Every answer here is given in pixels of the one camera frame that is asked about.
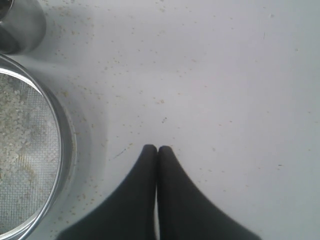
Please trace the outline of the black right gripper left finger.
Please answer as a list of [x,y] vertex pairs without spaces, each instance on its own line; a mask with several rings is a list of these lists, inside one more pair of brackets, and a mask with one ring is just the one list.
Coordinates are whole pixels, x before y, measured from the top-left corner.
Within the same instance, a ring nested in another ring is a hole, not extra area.
[[154,240],[157,148],[147,144],[116,190],[59,240]]

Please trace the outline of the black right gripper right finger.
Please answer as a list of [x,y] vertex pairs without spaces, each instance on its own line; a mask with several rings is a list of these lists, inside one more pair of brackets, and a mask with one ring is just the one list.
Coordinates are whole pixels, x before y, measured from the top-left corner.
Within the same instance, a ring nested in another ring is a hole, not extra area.
[[197,188],[169,146],[158,150],[157,204],[162,240],[260,239]]

